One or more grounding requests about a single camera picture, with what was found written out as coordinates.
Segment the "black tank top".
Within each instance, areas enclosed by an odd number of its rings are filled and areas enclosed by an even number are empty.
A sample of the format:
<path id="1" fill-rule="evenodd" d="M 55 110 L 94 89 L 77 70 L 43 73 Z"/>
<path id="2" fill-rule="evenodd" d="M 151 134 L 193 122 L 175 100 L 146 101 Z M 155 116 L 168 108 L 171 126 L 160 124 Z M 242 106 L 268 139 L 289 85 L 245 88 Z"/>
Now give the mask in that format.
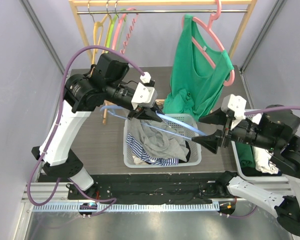
<path id="1" fill-rule="evenodd" d="M 188 150 L 188 153 L 185 156 L 185 160 L 181 160 L 181 159 L 178 160 L 179 164 L 188 163 L 189 160 L 190 160 L 190 157 L 191 157 L 191 148 L 190 148 L 190 145 L 189 145 L 188 141 L 185 141 L 185 146 L 186 146 L 186 149 Z"/>

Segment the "grey tank top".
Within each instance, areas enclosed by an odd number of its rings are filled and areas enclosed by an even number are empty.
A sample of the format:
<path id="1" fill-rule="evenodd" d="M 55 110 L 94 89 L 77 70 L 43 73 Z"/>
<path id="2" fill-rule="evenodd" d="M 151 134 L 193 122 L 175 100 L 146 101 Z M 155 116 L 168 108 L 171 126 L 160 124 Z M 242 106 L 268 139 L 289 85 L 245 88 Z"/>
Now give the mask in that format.
<path id="1" fill-rule="evenodd" d="M 185 139 L 175 135 L 176 130 L 165 122 L 153 120 L 129 121 L 128 134 L 131 134 L 153 158 L 186 160 L 188 150 Z"/>

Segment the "blue striped tank top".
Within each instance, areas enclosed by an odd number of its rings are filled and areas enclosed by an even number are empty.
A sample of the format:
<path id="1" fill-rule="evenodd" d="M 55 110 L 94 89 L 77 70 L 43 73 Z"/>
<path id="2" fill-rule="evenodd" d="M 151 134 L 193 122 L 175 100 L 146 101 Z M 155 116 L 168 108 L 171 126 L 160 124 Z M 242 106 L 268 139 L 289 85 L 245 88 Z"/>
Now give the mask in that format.
<path id="1" fill-rule="evenodd" d="M 162 167 L 176 166 L 179 164 L 178 158 L 151 157 L 143 146 L 130 134 L 127 134 L 125 143 L 129 146 L 134 156 L 148 165 L 158 165 Z"/>

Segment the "light blue hanger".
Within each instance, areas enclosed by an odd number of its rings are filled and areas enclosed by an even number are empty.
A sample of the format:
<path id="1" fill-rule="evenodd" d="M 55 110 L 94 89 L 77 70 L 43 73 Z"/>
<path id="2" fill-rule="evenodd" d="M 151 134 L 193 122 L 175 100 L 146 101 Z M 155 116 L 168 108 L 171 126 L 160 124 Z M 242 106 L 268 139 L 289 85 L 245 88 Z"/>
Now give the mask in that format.
<path id="1" fill-rule="evenodd" d="M 128 118 L 126 116 L 123 115 L 118 115 L 116 113 L 116 110 L 124 110 L 123 107 L 121 106 L 117 106 L 117 105 L 104 105 L 100 108 L 100 112 L 107 112 L 110 115 L 123 119 L 123 120 L 127 120 Z M 178 113 L 178 114 L 172 114 L 172 116 L 170 114 L 159 114 L 159 112 L 157 112 L 158 116 L 161 117 L 161 119 L 163 120 L 164 123 L 170 125 L 173 129 L 178 130 L 189 130 L 191 132 L 194 133 L 193 137 L 197 137 L 197 136 L 207 136 L 206 133 L 204 133 L 203 131 L 198 129 L 197 123 L 194 120 L 194 118 L 189 115 L 189 114 L 185 114 L 185 113 Z M 179 133 L 175 133 L 174 135 L 182 137 L 186 140 L 191 140 L 193 137 L 188 137 L 186 135 L 181 135 Z"/>

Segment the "white tank top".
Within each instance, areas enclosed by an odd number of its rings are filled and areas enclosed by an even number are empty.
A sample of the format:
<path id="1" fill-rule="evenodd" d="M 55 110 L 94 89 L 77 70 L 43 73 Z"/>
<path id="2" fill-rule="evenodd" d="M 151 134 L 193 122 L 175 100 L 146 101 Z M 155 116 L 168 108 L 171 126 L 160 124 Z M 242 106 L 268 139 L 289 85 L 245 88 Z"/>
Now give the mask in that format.
<path id="1" fill-rule="evenodd" d="M 137 156 L 133 156 L 132 158 L 133 158 L 133 163 L 135 165 L 147 165 L 148 164 L 147 162 L 145 162 L 144 160 L 140 159 Z"/>

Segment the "yellow plastic hanger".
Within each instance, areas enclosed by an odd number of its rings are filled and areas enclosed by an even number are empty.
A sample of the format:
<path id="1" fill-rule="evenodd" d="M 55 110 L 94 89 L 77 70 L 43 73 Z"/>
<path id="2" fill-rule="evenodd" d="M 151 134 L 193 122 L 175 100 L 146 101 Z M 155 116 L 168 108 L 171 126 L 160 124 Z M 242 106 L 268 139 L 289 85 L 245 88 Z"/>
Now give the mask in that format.
<path id="1" fill-rule="evenodd" d="M 90 12 L 90 0 L 88 1 L 88 11 Z M 94 17 L 93 18 L 93 45 L 100 45 L 103 33 L 105 30 L 105 22 L 107 20 L 111 20 L 112 17 L 109 14 L 106 14 L 101 21 L 95 21 Z M 92 50 L 92 59 L 91 59 L 91 64 L 95 64 L 96 60 L 96 55 L 98 53 L 98 48 L 94 48 Z"/>

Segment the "lime green hanger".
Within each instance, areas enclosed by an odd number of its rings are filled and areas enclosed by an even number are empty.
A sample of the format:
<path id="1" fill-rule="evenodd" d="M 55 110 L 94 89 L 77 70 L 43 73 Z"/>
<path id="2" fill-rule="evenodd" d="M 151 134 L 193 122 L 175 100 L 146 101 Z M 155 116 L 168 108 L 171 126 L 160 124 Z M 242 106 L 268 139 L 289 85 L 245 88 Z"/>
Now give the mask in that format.
<path id="1" fill-rule="evenodd" d="M 121 40 L 122 32 L 124 30 L 124 26 L 126 24 L 126 14 L 123 14 L 121 17 L 118 17 L 117 15 L 114 18 L 111 18 L 109 20 L 109 26 L 106 33 L 105 38 L 105 47 L 106 48 L 112 48 L 113 50 L 118 50 L 119 46 L 117 45 L 118 42 Z M 117 27 L 115 29 L 114 37 L 114 27 L 115 23 L 118 21 Z"/>

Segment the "pink hanger with striped top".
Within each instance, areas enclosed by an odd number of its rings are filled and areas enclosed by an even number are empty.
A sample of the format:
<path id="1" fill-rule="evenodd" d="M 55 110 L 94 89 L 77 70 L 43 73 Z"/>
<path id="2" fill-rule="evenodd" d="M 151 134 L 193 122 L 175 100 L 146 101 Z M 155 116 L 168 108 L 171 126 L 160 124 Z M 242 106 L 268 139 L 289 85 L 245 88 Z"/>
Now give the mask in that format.
<path id="1" fill-rule="evenodd" d="M 125 30 L 127 15 L 129 13 L 132 13 L 133 11 L 136 11 L 137 9 L 133 8 L 133 7 L 130 7 L 130 8 L 127 8 L 127 9 L 123 8 L 122 10 L 124 12 L 127 12 L 127 13 L 123 13 L 121 16 L 119 16 L 119 14 L 117 13 L 117 4 L 118 4 L 118 2 L 119 1 L 117 0 L 114 4 L 114 12 L 115 12 L 116 20 L 117 20 L 117 25 L 116 25 L 116 28 L 115 28 L 115 31 L 114 31 L 114 37 L 112 39 L 111 48 L 113 50 L 119 51 L 121 54 L 124 54 L 126 52 L 126 48 L 129 44 L 129 40 L 132 36 L 132 32 L 135 28 L 135 24 L 138 20 L 139 14 L 135 13 L 135 17 L 131 20 L 131 24 L 128 28 L 128 32 L 125 36 L 125 40 L 122 42 L 122 48 L 119 49 L 119 47 L 120 47 L 119 41 L 121 40 L 123 32 Z"/>

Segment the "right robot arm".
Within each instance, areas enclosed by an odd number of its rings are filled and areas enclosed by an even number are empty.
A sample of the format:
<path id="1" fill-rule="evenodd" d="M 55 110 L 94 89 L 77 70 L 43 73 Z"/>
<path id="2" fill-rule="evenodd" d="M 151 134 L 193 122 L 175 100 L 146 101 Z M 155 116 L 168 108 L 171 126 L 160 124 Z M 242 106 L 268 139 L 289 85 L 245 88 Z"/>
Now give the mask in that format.
<path id="1" fill-rule="evenodd" d="M 222 128 L 211 135 L 193 137 L 192 141 L 214 154 L 230 142 L 266 150 L 270 162 L 287 178 L 292 196 L 272 193 L 229 171 L 217 179 L 216 193 L 223 198 L 232 195 L 253 203 L 276 218 L 286 231 L 300 237 L 300 136 L 296 134 L 300 117 L 293 110 L 300 107 L 270 105 L 250 111 L 220 107 L 199 122 Z"/>

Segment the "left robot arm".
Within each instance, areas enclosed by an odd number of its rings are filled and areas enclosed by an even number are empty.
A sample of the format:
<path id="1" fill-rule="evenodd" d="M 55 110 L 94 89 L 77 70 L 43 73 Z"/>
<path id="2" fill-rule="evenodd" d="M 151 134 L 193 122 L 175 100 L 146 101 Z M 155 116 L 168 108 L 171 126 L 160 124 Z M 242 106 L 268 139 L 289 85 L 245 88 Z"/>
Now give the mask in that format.
<path id="1" fill-rule="evenodd" d="M 96 184 L 83 163 L 71 150 L 81 126 L 91 113 L 105 101 L 128 110 L 128 119 L 162 122 L 157 115 L 157 91 L 148 74 L 132 89 L 123 82 L 129 71 L 126 59 L 114 53 L 103 53 L 85 74 L 70 76 L 64 87 L 62 111 L 58 116 L 57 130 L 50 130 L 41 146 L 31 152 L 36 160 L 44 162 L 48 176 L 67 178 L 79 187 L 79 194 L 90 200 L 97 192 Z"/>

